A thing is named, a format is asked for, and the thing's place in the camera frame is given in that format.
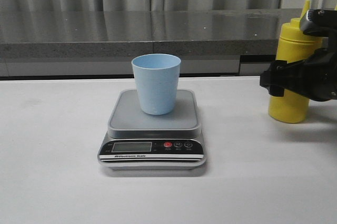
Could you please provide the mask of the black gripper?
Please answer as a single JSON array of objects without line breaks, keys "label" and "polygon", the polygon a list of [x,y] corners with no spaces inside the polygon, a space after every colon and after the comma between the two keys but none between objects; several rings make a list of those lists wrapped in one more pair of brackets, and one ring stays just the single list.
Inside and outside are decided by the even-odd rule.
[{"label": "black gripper", "polygon": [[285,90],[315,101],[336,99],[336,11],[310,9],[300,20],[305,35],[326,37],[327,48],[319,48],[308,59],[288,63],[275,60],[260,75],[260,86],[274,97]]}]

